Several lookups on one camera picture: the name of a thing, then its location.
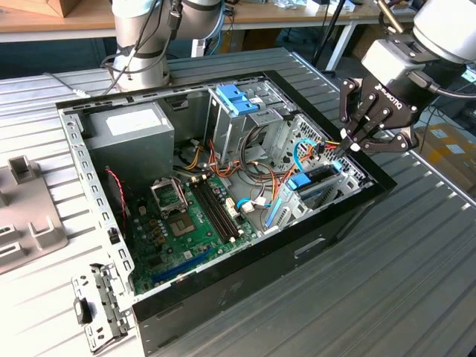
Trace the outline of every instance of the motherboard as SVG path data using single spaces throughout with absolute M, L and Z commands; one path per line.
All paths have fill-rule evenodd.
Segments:
M 200 176 L 160 188 L 152 187 L 154 194 L 128 203 L 126 244 L 135 262 L 132 279 L 136 294 L 256 237 L 250 223 L 231 207 L 232 198 L 217 176 Z M 171 205 L 177 209 L 163 211 Z

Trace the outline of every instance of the ribbed metal surface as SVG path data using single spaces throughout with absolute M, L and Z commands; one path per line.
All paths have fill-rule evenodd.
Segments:
M 172 62 L 176 82 L 277 70 L 329 119 L 338 96 L 282 49 Z M 99 94 L 105 71 L 67 83 Z M 45 174 L 69 245 L 0 276 L 2 355 L 89 356 L 71 275 L 106 259 L 47 77 L 0 81 L 0 165 L 26 154 Z M 465 356 L 476 344 L 476 210 L 412 154 L 373 158 L 399 186 L 343 242 L 159 353 L 183 356 Z M 130 335 L 105 356 L 141 356 Z

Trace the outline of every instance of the yellow wire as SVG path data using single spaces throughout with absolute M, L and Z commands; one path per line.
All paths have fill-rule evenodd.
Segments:
M 190 164 L 190 165 L 184 167 L 184 169 L 186 169 L 186 170 L 192 170 L 192 169 L 199 163 L 200 151 L 202 151 L 202 150 L 200 149 L 200 147 L 197 147 L 197 148 L 196 148 L 196 151 L 195 151 L 195 158 L 193 159 L 192 164 Z

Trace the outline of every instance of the wooden table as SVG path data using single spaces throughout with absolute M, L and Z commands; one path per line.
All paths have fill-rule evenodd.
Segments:
M 266 4 L 243 2 L 239 3 L 235 9 L 235 31 L 259 28 L 298 28 L 324 24 L 324 12 L 316 13 L 307 7 L 300 6 L 294 10 L 283 10 L 271 2 Z M 378 22 L 378 15 L 377 6 L 370 0 L 366 0 L 366 4 L 358 6 L 354 12 L 342 13 L 339 16 L 337 25 L 343 25 L 344 30 L 329 61 L 328 70 L 333 70 L 337 66 L 356 26 L 375 24 Z M 328 15 L 326 24 L 329 23 L 331 17 Z M 402 22 L 411 22 L 413 14 L 399 15 L 399 19 Z M 229 20 L 226 19 L 223 28 L 227 30 L 229 27 Z M 114 16 L 108 0 L 82 0 L 66 19 L 6 7 L 0 8 L 0 42 L 114 36 Z

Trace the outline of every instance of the motherboard chip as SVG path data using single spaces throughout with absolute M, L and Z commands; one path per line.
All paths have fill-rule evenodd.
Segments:
M 160 258 L 158 255 L 149 259 L 149 265 L 151 268 L 155 268 L 156 266 L 159 266 L 161 264 L 162 258 Z
M 167 223 L 172 228 L 173 235 L 176 237 L 181 237 L 195 230 L 195 225 L 193 225 L 192 219 L 186 212 L 171 216 L 167 220 Z

